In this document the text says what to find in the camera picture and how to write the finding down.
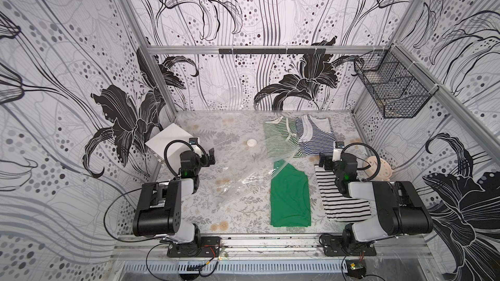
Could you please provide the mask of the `clear plastic vacuum bag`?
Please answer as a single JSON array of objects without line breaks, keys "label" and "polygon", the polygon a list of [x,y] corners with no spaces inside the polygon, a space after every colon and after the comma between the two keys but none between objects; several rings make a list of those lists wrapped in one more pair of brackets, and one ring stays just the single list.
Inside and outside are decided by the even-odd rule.
[{"label": "clear plastic vacuum bag", "polygon": [[216,164],[203,170],[201,194],[209,203],[222,207],[239,200],[272,181],[274,163],[290,163],[295,157],[272,159],[267,155],[264,124],[255,131],[243,130],[238,135],[228,135],[214,143]]}]

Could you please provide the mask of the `navy white striped tank top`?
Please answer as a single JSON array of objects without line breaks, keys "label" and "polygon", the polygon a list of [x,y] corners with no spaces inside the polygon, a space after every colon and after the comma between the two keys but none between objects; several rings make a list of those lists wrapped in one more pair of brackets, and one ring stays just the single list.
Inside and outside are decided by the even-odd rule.
[{"label": "navy white striped tank top", "polygon": [[337,140],[329,118],[305,114],[295,118],[298,145],[307,156],[332,154]]}]

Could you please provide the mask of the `black white striped tank top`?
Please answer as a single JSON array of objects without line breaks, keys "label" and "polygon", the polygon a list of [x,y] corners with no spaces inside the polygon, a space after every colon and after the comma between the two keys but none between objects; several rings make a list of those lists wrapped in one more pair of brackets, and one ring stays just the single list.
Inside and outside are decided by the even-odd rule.
[{"label": "black white striped tank top", "polygon": [[369,201],[340,194],[333,172],[315,165],[315,177],[327,218],[336,222],[361,222],[372,217]]}]

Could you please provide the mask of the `solid green tank top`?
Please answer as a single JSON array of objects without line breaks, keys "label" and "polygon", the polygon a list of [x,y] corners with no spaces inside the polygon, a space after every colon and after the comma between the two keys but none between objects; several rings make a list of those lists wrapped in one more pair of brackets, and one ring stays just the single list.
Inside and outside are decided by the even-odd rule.
[{"label": "solid green tank top", "polygon": [[276,161],[270,187],[270,224],[273,227],[311,226],[309,179],[284,160]]}]

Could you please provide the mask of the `green white striped tank top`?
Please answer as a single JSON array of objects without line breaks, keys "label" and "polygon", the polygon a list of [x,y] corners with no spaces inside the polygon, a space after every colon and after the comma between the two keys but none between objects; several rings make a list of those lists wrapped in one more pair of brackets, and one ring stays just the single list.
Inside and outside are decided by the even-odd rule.
[{"label": "green white striped tank top", "polygon": [[293,118],[279,117],[264,122],[264,137],[267,155],[272,159],[303,156]]}]

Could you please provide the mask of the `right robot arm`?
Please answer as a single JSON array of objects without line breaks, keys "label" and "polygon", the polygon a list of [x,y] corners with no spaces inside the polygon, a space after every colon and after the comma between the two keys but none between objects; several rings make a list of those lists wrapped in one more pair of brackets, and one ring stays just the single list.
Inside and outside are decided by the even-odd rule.
[{"label": "right robot arm", "polygon": [[[375,164],[358,166],[358,158],[347,149],[364,146],[375,156]],[[382,170],[382,159],[375,149],[365,143],[344,145],[335,142],[331,153],[320,153],[319,166],[331,171],[334,184],[343,199],[364,200],[373,203],[375,215],[357,223],[349,223],[342,231],[341,245],[370,243],[400,235],[428,234],[434,224],[428,209],[409,181],[377,181]],[[358,178],[358,172],[375,171],[366,178]]]}]

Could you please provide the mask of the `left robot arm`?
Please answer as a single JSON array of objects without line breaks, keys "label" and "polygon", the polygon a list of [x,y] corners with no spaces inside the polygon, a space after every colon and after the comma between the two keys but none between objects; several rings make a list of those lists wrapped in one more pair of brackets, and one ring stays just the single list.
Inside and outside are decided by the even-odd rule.
[{"label": "left robot arm", "polygon": [[183,144],[188,149],[180,153],[180,168],[174,170],[165,161],[174,178],[168,182],[146,183],[142,186],[132,223],[136,237],[160,238],[177,245],[201,246],[201,234],[197,225],[182,219],[182,199],[194,195],[200,185],[202,168],[215,164],[214,149],[208,152],[199,139],[173,140],[164,149]]}]

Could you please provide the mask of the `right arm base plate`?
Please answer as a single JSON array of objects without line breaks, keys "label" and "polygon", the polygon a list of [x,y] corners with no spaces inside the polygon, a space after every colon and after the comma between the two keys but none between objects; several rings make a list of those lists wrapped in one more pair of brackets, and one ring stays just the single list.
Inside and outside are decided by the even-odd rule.
[{"label": "right arm base plate", "polygon": [[348,242],[341,234],[321,234],[318,241],[327,257],[377,255],[372,244]]}]

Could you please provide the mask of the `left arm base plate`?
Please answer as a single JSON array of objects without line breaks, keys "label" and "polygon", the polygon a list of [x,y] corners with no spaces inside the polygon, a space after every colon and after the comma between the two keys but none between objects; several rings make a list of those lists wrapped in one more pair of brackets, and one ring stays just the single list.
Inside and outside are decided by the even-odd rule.
[{"label": "left arm base plate", "polygon": [[191,243],[174,244],[167,251],[169,258],[216,258],[221,250],[220,236],[201,236]]}]

